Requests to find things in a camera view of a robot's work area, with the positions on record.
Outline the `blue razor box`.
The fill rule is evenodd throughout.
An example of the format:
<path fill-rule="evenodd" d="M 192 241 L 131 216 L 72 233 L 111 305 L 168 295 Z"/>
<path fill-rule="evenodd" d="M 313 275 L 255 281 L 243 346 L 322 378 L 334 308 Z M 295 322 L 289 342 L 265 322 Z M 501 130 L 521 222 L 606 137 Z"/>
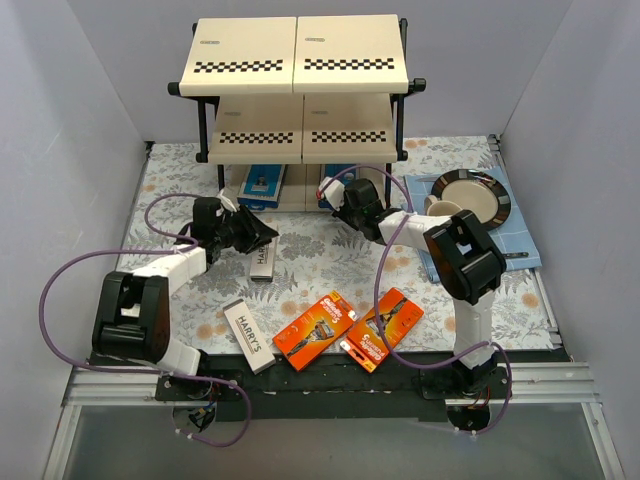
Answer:
<path fill-rule="evenodd" d="M 286 165 L 250 166 L 240 184 L 237 202 L 255 211 L 277 208 L 286 171 Z"/>
<path fill-rule="evenodd" d="M 353 164 L 326 164 L 322 166 L 321 179 L 325 177 L 337 177 L 336 182 L 340 182 L 343 185 L 348 185 L 352 181 L 358 178 L 358 171 L 352 170 L 343 174 L 340 174 L 342 170 L 353 167 Z"/>

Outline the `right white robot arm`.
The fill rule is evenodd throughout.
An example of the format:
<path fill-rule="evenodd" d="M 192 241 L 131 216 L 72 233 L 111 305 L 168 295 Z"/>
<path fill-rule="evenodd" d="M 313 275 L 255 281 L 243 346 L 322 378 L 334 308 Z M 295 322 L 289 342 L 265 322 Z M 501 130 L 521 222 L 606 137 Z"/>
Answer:
<path fill-rule="evenodd" d="M 427 252 L 434 261 L 441 285 L 452 297 L 455 314 L 453 356 L 435 364 L 410 362 L 397 354 L 382 323 L 379 296 L 374 296 L 374 331 L 388 354 L 411 368 L 445 370 L 439 381 L 464 397 L 488 388 L 497 367 L 492 341 L 492 306 L 506 270 L 504 256 L 474 213 L 426 216 L 398 208 L 385 208 L 374 184 L 357 179 L 345 185 L 326 177 L 317 198 L 328 202 L 334 217 L 384 247 L 387 255 L 398 244 Z"/>

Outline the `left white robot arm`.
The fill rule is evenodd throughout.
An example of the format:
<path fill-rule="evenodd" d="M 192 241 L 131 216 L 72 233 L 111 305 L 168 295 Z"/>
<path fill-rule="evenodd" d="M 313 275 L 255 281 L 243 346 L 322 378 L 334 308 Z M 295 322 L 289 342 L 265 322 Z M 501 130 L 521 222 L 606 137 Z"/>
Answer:
<path fill-rule="evenodd" d="M 213 377 L 199 366 L 201 352 L 172 335 L 171 297 L 206 273 L 223 250 L 251 254 L 277 236 L 244 205 L 236 206 L 222 195 L 196 198 L 192 221 L 180 231 L 169 254 L 131 272 L 106 275 L 92 334 L 93 351 L 179 373 L 178 387 L 188 398 L 205 398 Z"/>

